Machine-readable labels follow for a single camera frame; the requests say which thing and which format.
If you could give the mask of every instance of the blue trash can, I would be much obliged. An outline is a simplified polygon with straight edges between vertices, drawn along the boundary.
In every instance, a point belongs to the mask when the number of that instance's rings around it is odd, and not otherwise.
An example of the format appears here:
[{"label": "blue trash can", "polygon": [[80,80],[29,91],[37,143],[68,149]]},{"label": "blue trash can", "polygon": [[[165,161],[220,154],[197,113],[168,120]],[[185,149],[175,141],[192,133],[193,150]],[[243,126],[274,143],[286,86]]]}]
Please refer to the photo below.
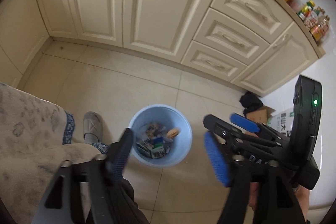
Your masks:
[{"label": "blue trash can", "polygon": [[[174,138],[167,155],[160,159],[150,159],[140,154],[136,147],[136,135],[150,122],[157,122],[168,130],[178,128],[180,134]],[[193,140],[188,120],[177,109],[167,105],[149,105],[134,115],[128,126],[134,133],[132,154],[142,163],[151,167],[169,167],[178,164],[188,154]]]}]

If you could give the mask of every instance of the metal handle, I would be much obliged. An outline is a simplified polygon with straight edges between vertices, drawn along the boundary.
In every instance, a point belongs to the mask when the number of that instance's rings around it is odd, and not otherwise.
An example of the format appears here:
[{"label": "metal handle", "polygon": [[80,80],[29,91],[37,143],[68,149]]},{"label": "metal handle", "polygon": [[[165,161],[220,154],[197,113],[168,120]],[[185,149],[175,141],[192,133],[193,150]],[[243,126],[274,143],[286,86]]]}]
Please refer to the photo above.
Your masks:
[{"label": "metal handle", "polygon": [[276,44],[273,45],[273,48],[278,48],[278,47],[280,47],[282,44],[284,44],[284,43],[286,42],[286,40],[288,39],[288,37],[289,37],[289,34],[286,33],[286,34],[282,37],[282,39],[281,39],[281,41],[280,41],[279,43],[276,43]]},{"label": "metal handle", "polygon": [[238,41],[233,40],[232,38],[228,37],[227,35],[224,35],[223,33],[221,34],[222,37],[224,37],[225,39],[229,40],[231,43],[239,45],[242,48],[245,48],[245,45],[243,43],[239,43]]},{"label": "metal handle", "polygon": [[215,68],[219,68],[219,69],[226,69],[224,66],[222,66],[222,65],[217,65],[217,64],[214,64],[214,63],[212,63],[212,61],[210,61],[210,60],[207,60],[207,59],[205,59],[205,60],[204,60],[204,62],[205,62],[205,63],[208,63],[210,66],[213,66],[213,67],[215,67]]},{"label": "metal handle", "polygon": [[263,20],[267,20],[267,17],[265,15],[263,15],[261,12],[259,12],[258,10],[254,9],[251,5],[249,5],[247,2],[245,2],[245,6],[247,8],[249,8],[252,12],[254,12],[255,14],[257,14],[258,16],[260,16]]}]

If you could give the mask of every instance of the foot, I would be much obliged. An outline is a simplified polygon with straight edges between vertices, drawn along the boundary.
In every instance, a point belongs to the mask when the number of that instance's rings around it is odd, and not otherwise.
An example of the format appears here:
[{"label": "foot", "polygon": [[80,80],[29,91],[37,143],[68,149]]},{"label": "foot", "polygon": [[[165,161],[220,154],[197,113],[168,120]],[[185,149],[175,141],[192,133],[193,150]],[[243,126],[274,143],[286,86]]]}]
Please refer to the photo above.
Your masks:
[{"label": "foot", "polygon": [[85,143],[101,142],[103,137],[103,126],[99,120],[98,114],[89,111],[83,118],[83,133]]}]

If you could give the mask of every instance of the hand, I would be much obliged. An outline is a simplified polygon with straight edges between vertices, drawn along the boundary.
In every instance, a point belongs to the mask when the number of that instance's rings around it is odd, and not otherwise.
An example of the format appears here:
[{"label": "hand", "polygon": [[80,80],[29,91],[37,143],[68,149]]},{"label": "hand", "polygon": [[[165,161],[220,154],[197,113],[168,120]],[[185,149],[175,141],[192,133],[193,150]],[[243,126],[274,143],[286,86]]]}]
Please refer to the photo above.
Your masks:
[{"label": "hand", "polygon": [[[255,211],[257,208],[258,190],[259,190],[258,182],[250,183],[249,206],[253,209],[253,211]],[[301,185],[299,185],[299,188],[296,190],[296,192],[294,192],[301,207],[305,221],[307,221],[307,213],[309,209],[309,193],[310,191]]]}]

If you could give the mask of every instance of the screw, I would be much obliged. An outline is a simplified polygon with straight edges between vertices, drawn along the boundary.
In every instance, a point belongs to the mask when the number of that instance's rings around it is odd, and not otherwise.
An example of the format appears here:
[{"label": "screw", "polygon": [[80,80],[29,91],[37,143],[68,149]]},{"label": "screw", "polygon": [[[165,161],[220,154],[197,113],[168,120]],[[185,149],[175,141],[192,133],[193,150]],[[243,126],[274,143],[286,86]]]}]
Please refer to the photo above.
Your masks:
[{"label": "screw", "polygon": [[245,158],[242,155],[237,155],[236,154],[236,155],[232,156],[232,159],[235,160],[235,161],[243,161]]},{"label": "screw", "polygon": [[272,167],[278,167],[279,163],[276,160],[270,160],[268,164]]},{"label": "screw", "polygon": [[72,165],[72,162],[70,160],[65,160],[62,162],[61,167],[66,168]]},{"label": "screw", "polygon": [[107,155],[106,154],[98,154],[95,156],[95,160],[104,160],[107,158]]}]

